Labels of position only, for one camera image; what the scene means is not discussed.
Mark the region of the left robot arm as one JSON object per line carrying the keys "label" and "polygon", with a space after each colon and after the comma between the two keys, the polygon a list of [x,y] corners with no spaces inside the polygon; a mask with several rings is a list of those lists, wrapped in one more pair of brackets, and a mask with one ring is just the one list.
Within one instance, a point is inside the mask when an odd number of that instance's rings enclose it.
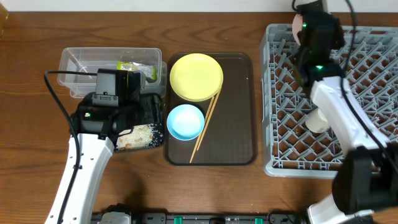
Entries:
{"label": "left robot arm", "polygon": [[47,223],[89,223],[103,172],[118,151],[159,147],[164,141],[160,95],[146,93],[140,71],[100,68],[95,90],[68,114],[49,92],[70,127],[68,159]]}

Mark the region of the yellow round plate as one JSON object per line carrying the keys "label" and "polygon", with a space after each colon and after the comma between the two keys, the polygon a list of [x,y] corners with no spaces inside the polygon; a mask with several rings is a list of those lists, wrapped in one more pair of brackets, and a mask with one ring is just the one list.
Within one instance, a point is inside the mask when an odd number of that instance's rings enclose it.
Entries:
{"label": "yellow round plate", "polygon": [[179,58],[170,71],[173,91],[187,101],[205,101],[222,87],[221,65],[206,54],[188,54]]}

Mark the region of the white green cup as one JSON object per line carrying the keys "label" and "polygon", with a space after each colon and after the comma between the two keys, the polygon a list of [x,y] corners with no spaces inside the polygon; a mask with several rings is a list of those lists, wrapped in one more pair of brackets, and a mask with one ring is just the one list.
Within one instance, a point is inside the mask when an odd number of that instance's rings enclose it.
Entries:
{"label": "white green cup", "polygon": [[314,109],[308,114],[305,124],[313,133],[323,133],[330,128],[329,122],[319,108]]}

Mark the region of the green yellow snack wrapper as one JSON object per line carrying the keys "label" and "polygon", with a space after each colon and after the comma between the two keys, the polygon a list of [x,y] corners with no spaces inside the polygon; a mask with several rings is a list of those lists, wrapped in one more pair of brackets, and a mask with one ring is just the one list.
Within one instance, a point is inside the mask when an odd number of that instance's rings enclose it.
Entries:
{"label": "green yellow snack wrapper", "polygon": [[117,69],[127,71],[142,71],[147,78],[151,80],[157,80],[157,69],[153,65],[146,65],[137,62],[118,62]]}

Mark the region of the pink white bowl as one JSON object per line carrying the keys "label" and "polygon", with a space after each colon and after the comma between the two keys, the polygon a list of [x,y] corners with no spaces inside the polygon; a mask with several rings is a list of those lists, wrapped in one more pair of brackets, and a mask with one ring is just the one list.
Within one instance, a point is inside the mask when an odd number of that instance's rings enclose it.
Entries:
{"label": "pink white bowl", "polygon": [[303,16],[300,14],[296,14],[292,22],[292,34],[294,36],[296,43],[298,43],[299,45],[301,45],[299,39],[299,32],[302,30],[302,26],[303,26]]}

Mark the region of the rice and nuts food waste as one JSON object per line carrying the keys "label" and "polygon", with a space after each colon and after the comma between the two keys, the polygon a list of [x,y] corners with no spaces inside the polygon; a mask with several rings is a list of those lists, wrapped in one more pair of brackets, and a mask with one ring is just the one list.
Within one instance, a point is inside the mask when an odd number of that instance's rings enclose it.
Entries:
{"label": "rice and nuts food waste", "polygon": [[136,151],[159,147],[164,141],[162,124],[143,124],[119,133],[116,151]]}

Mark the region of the light blue bowl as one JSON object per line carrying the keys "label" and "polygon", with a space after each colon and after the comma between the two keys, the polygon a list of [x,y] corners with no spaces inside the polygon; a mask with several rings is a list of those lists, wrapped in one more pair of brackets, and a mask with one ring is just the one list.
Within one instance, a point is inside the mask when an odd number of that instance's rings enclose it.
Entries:
{"label": "light blue bowl", "polygon": [[171,136],[180,141],[198,137],[205,127],[205,117],[194,105],[183,104],[172,109],[167,117],[167,129]]}

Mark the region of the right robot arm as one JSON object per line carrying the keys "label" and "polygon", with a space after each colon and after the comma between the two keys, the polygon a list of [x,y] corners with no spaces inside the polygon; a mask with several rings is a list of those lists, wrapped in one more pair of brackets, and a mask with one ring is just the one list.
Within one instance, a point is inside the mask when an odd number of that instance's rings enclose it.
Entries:
{"label": "right robot arm", "polygon": [[324,114],[344,154],[332,193],[307,208],[299,223],[372,223],[373,212],[397,206],[397,146],[356,101],[346,67],[330,58],[345,45],[340,20],[321,1],[292,5],[295,81]]}

